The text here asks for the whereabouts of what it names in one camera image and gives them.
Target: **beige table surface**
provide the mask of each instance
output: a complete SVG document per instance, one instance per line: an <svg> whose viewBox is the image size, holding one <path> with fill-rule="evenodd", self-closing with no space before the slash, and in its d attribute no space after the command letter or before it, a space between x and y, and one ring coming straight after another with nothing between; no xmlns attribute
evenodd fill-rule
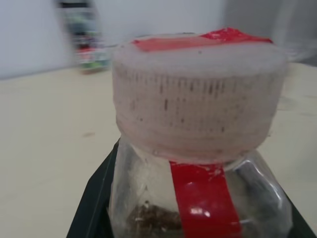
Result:
<svg viewBox="0 0 317 238"><path fill-rule="evenodd" d="M0 81L0 112L0 237L66 237L89 177L120 136L111 73ZM260 152L317 232L317 68L291 65Z"/></svg>

